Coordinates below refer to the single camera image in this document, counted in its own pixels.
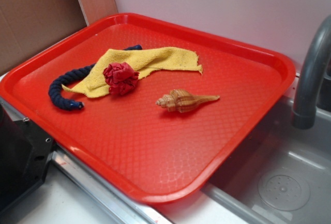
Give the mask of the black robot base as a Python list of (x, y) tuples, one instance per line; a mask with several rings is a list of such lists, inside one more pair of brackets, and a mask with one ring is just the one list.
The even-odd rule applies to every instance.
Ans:
[(1, 107), (1, 214), (46, 179), (54, 139), (31, 120), (13, 121)]

